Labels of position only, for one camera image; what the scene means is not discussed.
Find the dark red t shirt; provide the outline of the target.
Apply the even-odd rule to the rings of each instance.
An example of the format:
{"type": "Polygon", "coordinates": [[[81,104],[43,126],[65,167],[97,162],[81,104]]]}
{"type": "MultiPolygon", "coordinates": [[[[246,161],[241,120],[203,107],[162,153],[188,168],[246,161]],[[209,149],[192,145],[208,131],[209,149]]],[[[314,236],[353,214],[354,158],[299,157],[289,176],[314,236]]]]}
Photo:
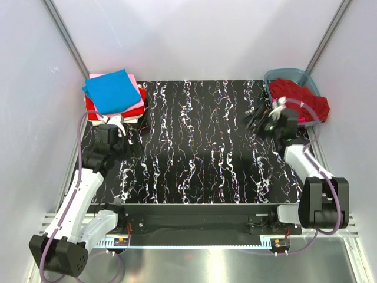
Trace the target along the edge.
{"type": "Polygon", "coordinates": [[[306,122],[313,122],[315,119],[302,105],[308,105],[316,114],[321,122],[325,122],[329,114],[329,105],[327,98],[316,96],[307,87],[301,87],[297,83],[278,78],[268,84],[272,99],[281,97],[291,98],[300,102],[300,104],[287,102],[287,108],[297,111],[299,118],[305,117],[306,122]]]}

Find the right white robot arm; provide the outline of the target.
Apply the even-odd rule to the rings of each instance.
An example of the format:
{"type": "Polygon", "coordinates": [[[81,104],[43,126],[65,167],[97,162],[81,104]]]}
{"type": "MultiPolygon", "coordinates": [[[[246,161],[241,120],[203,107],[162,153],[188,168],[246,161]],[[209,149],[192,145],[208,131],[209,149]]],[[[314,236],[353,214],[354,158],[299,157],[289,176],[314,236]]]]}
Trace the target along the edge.
{"type": "Polygon", "coordinates": [[[276,151],[303,183],[296,209],[280,205],[267,219],[273,233],[289,224],[332,235],[349,224],[349,182],[328,172],[297,137],[298,113],[285,106],[274,109],[261,104],[246,117],[247,129],[262,139],[272,138],[276,151]]]}

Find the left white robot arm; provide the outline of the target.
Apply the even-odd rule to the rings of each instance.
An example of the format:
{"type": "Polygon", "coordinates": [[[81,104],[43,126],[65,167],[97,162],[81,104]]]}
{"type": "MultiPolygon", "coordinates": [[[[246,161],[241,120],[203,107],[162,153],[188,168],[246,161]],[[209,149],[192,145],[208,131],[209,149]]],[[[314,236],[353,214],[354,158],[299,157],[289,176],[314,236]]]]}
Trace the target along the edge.
{"type": "Polygon", "coordinates": [[[78,155],[74,180],[54,219],[42,235],[33,235],[29,249],[44,282],[47,271],[61,276],[78,277],[83,272],[91,250],[109,232],[131,231],[125,207],[105,203],[88,224],[83,220],[92,198],[115,161],[132,155],[131,144],[123,126],[102,124],[95,142],[78,155]]]}

